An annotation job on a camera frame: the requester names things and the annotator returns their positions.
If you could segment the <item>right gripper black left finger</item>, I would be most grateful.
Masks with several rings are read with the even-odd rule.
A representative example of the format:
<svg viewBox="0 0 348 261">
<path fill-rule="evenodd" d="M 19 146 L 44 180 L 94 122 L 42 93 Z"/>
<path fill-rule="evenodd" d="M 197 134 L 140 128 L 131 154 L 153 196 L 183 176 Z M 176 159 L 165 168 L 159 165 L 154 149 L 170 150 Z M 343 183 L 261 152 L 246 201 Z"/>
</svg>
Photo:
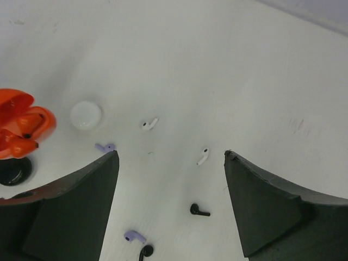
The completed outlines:
<svg viewBox="0 0 348 261">
<path fill-rule="evenodd" d="M 99 260 L 118 174 L 119 155 L 112 151 L 1 199 L 1 260 Z"/>
</svg>

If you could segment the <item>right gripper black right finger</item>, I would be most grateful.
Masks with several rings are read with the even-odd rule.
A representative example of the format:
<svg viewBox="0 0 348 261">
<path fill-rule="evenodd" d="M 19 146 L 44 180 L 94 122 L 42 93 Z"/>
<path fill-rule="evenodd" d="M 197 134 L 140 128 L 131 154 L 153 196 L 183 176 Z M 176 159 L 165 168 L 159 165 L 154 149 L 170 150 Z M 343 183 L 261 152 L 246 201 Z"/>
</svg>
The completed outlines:
<svg viewBox="0 0 348 261">
<path fill-rule="evenodd" d="M 225 176 L 249 260 L 347 260 L 347 199 L 307 189 L 233 151 Z"/>
</svg>

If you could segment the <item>red charging case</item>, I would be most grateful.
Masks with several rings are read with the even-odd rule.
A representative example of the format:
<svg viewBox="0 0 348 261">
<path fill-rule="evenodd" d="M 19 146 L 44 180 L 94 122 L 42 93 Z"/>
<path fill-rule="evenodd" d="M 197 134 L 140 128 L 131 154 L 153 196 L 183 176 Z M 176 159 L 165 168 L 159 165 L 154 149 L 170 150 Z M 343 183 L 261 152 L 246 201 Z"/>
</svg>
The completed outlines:
<svg viewBox="0 0 348 261">
<path fill-rule="evenodd" d="M 34 97 L 1 89 L 1 159 L 24 158 L 39 148 L 57 127 L 54 114 L 34 106 Z"/>
</svg>

